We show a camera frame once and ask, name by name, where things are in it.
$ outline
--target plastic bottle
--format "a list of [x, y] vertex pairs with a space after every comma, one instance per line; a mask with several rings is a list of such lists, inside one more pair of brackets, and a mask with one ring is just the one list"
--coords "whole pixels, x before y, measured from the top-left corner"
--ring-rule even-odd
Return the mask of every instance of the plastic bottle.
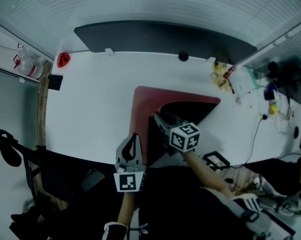
[[43, 57], [22, 47], [20, 56], [17, 54], [14, 57], [14, 69], [25, 76], [38, 79], [43, 73], [43, 63], [46, 61]]

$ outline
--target gray wall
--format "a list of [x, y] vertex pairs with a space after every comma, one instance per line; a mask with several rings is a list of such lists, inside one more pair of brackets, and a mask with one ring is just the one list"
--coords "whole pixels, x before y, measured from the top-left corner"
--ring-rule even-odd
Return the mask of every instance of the gray wall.
[[[19, 77], [0, 72], [0, 129], [4, 129], [29, 148], [37, 143], [36, 83], [20, 83]], [[24, 203], [32, 199], [24, 164], [9, 166], [0, 152], [0, 240], [18, 240], [9, 229], [12, 214], [21, 214]]]
[[38, 84], [0, 72], [0, 129], [28, 148], [37, 143], [37, 92]]

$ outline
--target yellow object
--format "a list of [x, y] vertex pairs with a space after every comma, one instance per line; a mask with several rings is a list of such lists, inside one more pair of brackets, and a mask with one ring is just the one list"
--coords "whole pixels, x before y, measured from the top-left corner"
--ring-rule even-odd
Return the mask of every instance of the yellow object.
[[270, 115], [277, 115], [279, 110], [275, 102], [269, 103], [269, 114]]
[[215, 61], [212, 65], [212, 68], [217, 71], [227, 71], [227, 64]]
[[223, 77], [224, 71], [215, 70], [213, 73], [210, 74], [211, 79], [213, 82], [218, 86], [220, 90], [224, 89], [226, 86], [230, 85], [228, 79]]

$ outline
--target black ball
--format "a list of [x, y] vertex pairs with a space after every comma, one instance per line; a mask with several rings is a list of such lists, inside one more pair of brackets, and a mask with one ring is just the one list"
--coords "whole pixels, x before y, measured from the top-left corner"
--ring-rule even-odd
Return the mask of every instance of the black ball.
[[189, 59], [189, 54], [186, 51], [182, 51], [178, 54], [178, 58], [181, 62], [186, 62]]

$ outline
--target white table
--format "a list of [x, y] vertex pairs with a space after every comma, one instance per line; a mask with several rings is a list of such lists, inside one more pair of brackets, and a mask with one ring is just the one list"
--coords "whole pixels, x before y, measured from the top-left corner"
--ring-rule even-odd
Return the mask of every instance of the white table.
[[[210, 78], [212, 64], [175, 55], [118, 52], [115, 56], [89, 51], [71, 54], [63, 68], [60, 91], [49, 90], [46, 109], [47, 149], [67, 156], [114, 164], [116, 148], [127, 137], [134, 90], [148, 86], [218, 97], [220, 104], [200, 123], [199, 155], [218, 151], [232, 165], [245, 163], [261, 114], [268, 113], [264, 89], [254, 90], [236, 104], [236, 96], [219, 90]], [[280, 110], [286, 113], [287, 99], [280, 95]], [[294, 118], [281, 121], [271, 115], [260, 123], [249, 162], [278, 157], [299, 150], [301, 136], [293, 138], [295, 126], [301, 131], [301, 105], [291, 100]], [[170, 158], [181, 165], [180, 156]], [[156, 166], [166, 163], [160, 159]]]

